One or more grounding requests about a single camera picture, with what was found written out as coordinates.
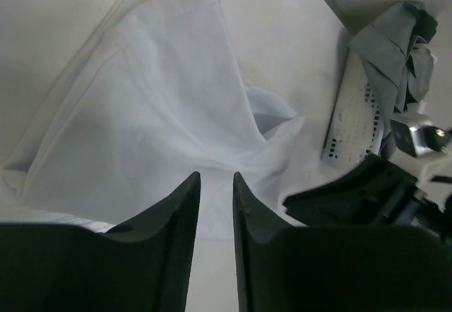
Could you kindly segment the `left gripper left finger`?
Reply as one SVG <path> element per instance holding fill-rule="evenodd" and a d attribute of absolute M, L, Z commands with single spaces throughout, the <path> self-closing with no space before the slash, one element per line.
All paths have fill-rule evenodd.
<path fill-rule="evenodd" d="M 104 233 L 1 225 L 2 311 L 183 311 L 201 176 Z"/>

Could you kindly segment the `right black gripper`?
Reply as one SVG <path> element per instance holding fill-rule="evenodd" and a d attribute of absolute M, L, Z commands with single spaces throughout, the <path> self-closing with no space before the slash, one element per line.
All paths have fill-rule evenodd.
<path fill-rule="evenodd" d="M 451 245 L 451 193 L 443 210 L 399 166 L 370 154 L 339 179 L 286 197 L 286 214 L 309 226 L 396 224 L 426 230 Z"/>

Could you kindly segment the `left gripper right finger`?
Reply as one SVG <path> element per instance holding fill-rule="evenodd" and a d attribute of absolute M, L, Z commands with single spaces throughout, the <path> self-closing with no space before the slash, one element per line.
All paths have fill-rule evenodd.
<path fill-rule="evenodd" d="M 450 311 L 451 268 L 416 227 L 294 227 L 233 180 L 240 311 Z"/>

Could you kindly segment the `white skirt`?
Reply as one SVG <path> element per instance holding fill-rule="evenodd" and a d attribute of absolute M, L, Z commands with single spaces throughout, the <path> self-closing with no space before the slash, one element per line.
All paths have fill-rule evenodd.
<path fill-rule="evenodd" d="M 198 235 L 228 239 L 234 174 L 276 209 L 303 122 L 242 72 L 220 0 L 119 0 L 1 184 L 15 203 L 119 224 L 198 172 Z"/>

